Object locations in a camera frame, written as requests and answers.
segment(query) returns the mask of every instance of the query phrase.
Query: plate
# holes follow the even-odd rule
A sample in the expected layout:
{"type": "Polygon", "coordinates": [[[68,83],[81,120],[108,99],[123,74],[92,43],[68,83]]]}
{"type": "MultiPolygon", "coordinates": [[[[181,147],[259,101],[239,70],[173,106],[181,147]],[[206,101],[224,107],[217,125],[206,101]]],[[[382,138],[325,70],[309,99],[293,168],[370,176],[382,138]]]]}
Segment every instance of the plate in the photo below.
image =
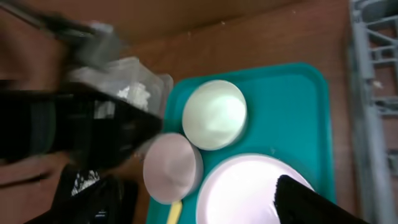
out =
{"type": "Polygon", "coordinates": [[[284,174],[312,189],[296,170],[269,156],[245,154],[223,161],[200,189],[197,224],[280,223],[274,194],[284,174]]]}

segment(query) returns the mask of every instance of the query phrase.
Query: tray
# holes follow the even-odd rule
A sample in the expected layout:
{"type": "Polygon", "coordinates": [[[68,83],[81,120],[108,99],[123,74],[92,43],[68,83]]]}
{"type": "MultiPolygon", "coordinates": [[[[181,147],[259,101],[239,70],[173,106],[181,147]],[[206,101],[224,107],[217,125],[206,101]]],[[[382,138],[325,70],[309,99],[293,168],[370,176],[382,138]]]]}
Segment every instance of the tray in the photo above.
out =
{"type": "MultiPolygon", "coordinates": [[[[205,178],[221,161],[241,153],[275,157],[297,170],[316,192],[335,202],[328,87],[322,74],[305,63],[260,67],[179,82],[171,92],[164,131],[183,134],[182,111],[196,87],[227,80],[243,93],[248,125],[242,139],[218,151],[202,151],[205,178]]],[[[198,190],[183,199],[179,224],[195,223],[198,190]]],[[[170,205],[150,199],[147,223],[164,224],[170,205]]]]}

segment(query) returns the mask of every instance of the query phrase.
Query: brown table surface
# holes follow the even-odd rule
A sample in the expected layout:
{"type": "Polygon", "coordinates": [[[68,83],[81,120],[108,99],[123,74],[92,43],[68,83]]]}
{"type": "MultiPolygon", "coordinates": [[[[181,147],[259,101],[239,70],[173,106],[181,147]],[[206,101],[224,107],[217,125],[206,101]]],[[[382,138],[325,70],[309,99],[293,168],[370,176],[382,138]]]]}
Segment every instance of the brown table surface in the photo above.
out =
{"type": "MultiPolygon", "coordinates": [[[[257,16],[220,21],[213,26],[143,42],[127,54],[138,56],[155,73],[171,74],[175,82],[187,77],[289,62],[307,62],[318,68],[330,89],[337,204],[358,215],[344,57],[348,30],[347,0],[308,0],[257,16]]],[[[35,190],[24,193],[15,189],[0,191],[0,222],[20,223],[46,211],[59,171],[45,189],[38,185],[34,186],[35,190]]],[[[0,175],[5,173],[1,168],[0,175]]],[[[133,223],[145,223],[149,196],[142,182],[142,164],[132,158],[116,173],[139,182],[133,223]]]]}

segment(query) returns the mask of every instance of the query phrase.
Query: gray crate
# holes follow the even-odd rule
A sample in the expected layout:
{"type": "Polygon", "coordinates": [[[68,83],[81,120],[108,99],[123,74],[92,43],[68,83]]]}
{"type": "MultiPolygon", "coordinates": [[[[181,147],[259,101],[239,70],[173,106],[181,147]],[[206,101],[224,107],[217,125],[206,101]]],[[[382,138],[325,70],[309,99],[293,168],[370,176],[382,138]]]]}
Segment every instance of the gray crate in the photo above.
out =
{"type": "Polygon", "coordinates": [[[398,115],[398,95],[375,97],[373,86],[376,67],[392,65],[398,71],[398,40],[379,32],[386,27],[395,27],[397,32],[398,1],[350,0],[350,18],[349,82],[362,218],[369,223],[396,224],[389,158],[395,165],[398,160],[396,155],[387,155],[382,117],[398,115]]]}

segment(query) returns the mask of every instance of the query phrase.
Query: yellow utensil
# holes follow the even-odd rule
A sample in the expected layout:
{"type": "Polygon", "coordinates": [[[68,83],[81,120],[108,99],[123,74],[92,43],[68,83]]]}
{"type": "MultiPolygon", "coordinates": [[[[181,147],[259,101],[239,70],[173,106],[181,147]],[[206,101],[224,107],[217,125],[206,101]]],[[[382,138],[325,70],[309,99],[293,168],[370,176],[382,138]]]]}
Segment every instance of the yellow utensil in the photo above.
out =
{"type": "Polygon", "coordinates": [[[170,207],[169,217],[167,218],[167,224],[177,224],[178,219],[180,218],[182,210],[182,202],[173,202],[170,207]]]}

